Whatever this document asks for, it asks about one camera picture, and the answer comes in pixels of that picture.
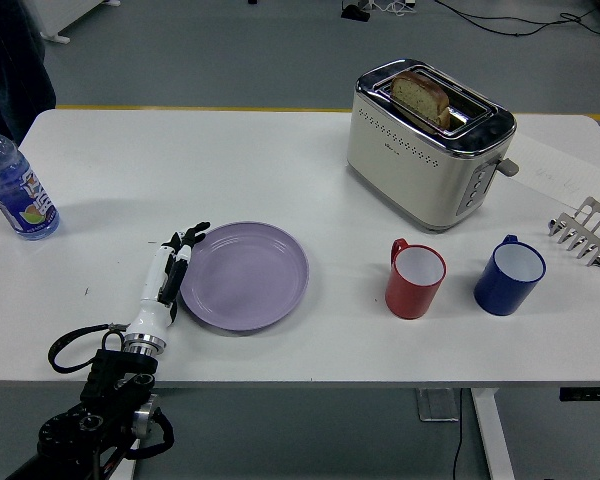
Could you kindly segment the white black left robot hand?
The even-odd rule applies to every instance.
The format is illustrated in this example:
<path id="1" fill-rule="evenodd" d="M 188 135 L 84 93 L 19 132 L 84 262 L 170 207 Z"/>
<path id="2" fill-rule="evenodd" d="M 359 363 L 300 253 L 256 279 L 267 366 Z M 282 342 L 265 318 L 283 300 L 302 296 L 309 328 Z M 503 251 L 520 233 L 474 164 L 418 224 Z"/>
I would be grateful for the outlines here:
<path id="1" fill-rule="evenodd" d="M 155 357 L 166 347 L 167 329 L 176 313 L 176 297 L 189 267 L 194 246 L 205 239 L 209 222 L 178 231 L 157 249 L 140 299 L 140 310 L 126 328 L 125 352 Z"/>

